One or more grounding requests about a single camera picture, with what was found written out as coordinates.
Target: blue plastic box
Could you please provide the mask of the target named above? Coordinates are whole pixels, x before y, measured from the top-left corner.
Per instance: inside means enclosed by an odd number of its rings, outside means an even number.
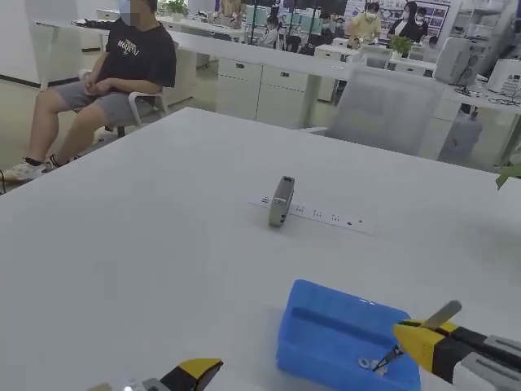
[[[278,331],[278,369],[339,391],[419,391],[418,365],[408,354],[383,377],[358,364],[391,350],[392,327],[404,319],[404,311],[296,280]]]

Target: white sneaker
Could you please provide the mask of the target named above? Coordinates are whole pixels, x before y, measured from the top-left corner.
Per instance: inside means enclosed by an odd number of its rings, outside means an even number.
[[[45,174],[46,165],[30,165],[23,160],[21,163],[4,171],[3,177],[6,183],[29,182]]]

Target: power strip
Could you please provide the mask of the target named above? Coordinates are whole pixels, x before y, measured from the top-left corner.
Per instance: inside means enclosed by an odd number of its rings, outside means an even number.
[[[255,197],[248,201],[249,204],[269,208],[271,197]],[[293,200],[290,206],[290,215],[307,218],[314,222],[321,222],[330,226],[338,226],[346,230],[361,232],[362,234],[373,235],[373,229],[363,218],[352,218],[339,213],[328,212],[322,208],[315,208],[305,205],[302,202]]]

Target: face mask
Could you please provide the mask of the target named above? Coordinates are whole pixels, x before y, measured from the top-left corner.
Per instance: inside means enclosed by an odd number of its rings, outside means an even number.
[[[120,0],[120,17],[128,25],[130,21],[130,0]]]

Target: green plant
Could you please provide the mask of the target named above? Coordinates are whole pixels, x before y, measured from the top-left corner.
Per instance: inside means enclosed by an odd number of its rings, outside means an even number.
[[[413,42],[409,40],[407,37],[398,37],[395,36],[391,39],[391,49],[397,51],[398,53],[405,54],[409,53],[411,47],[413,47]]]
[[[188,6],[184,0],[170,0],[166,4],[166,9],[170,14],[183,14],[188,15]]]
[[[521,147],[518,147],[518,149],[515,150],[515,152],[512,154],[512,156],[520,155],[521,154]],[[496,185],[497,189],[501,189],[501,187],[505,184],[505,182],[508,180],[508,178],[518,178],[521,177],[521,163],[518,163],[517,165],[504,165],[501,168],[501,171],[499,172],[499,176],[496,178]]]

